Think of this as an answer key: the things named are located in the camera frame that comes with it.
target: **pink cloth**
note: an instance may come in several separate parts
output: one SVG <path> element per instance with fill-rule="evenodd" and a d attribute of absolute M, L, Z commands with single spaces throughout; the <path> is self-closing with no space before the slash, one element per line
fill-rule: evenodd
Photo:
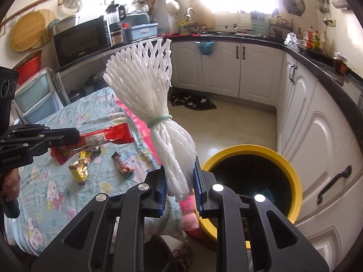
<path fill-rule="evenodd" d="M 147 127 L 146 123 L 140 120 L 136 115 L 134 115 L 116 96 L 115 96 L 115 102 L 134 121 L 137 129 L 139 130 L 142 136 L 142 139 L 150 148 L 150 151 L 154 155 L 158 164 L 160 164 L 160 160 L 155 151 L 155 147 L 151 142 L 150 129 Z M 188 199 L 179 202 L 179 205 L 183 213 L 183 230 L 192 231 L 199 228 L 199 220 L 195 213 L 196 210 L 195 197 L 189 196 Z"/>
<path fill-rule="evenodd" d="M 152 152 L 152 154 L 154 155 L 156 161 L 158 164 L 160 164 L 160 160 L 159 157 L 157 156 L 157 153 L 155 151 L 154 145 L 151 142 L 151 138 L 150 138 L 150 129 L 147 127 L 147 125 L 145 124 L 145 122 L 143 122 L 142 120 L 140 120 L 136 115 L 134 115 L 120 100 L 119 98 L 117 98 L 115 96 L 115 102 L 118 106 L 120 106 L 125 113 L 127 113 L 127 115 L 134 121 L 136 127 L 138 128 L 142 139 L 144 140 L 144 142 L 148 145 L 148 147 L 150 148 L 150 151 Z"/>

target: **floor mat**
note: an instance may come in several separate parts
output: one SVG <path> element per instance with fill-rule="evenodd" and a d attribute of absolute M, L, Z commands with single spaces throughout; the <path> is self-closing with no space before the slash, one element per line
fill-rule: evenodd
<path fill-rule="evenodd" d="M 176 91 L 170 96 L 169 100 L 173 106 L 184 105 L 195 111 L 207 111 L 217 108 L 210 99 L 187 91 Z"/>

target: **power outlet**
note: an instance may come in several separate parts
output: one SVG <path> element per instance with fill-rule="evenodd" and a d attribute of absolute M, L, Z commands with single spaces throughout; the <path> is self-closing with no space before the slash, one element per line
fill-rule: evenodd
<path fill-rule="evenodd" d="M 329 26 L 336 26 L 336 20 L 332 19 L 331 21 L 329 21 Z"/>

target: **hello kitty bedsheet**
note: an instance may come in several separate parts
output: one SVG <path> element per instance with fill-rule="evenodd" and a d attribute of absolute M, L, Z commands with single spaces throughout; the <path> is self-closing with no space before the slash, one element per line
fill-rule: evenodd
<path fill-rule="evenodd" d="M 17 219 L 4 219 L 9 244 L 18 245 L 31 255 L 40 255 L 95 195 L 100 192 L 109 196 L 125 193 L 144 181 L 150 170 L 160 167 L 141 135 L 147 134 L 144 130 L 141 133 L 138 130 L 140 120 L 130 117 L 127 109 L 122 107 L 112 89 L 104 88 L 39 122 L 53 129 L 76 127 L 80 133 L 127 122 L 135 142 L 103 145 L 100 156 L 88 166 L 88 178 L 83 186 L 75 182 L 68 168 L 77 155 L 60 166 L 48 151 L 35 157 L 31 165 L 20 168 L 20 216 Z M 126 180 L 116 169 L 111 158 L 115 151 L 135 170 L 132 179 Z M 174 198 L 168 197 L 160 219 L 145 219 L 145 240 L 153 234 L 168 234 L 180 239 L 182 228 L 180 206 Z"/>

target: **red candy wrapper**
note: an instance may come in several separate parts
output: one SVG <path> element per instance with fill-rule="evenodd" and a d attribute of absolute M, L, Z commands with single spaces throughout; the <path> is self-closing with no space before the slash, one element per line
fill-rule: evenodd
<path fill-rule="evenodd" d="M 52 147 L 50 155 L 57 159 L 60 165 L 74 156 L 77 152 L 88 150 L 102 144 L 112 142 L 125 144 L 134 142 L 126 122 L 106 129 L 79 135 L 79 142 L 74 145 Z"/>

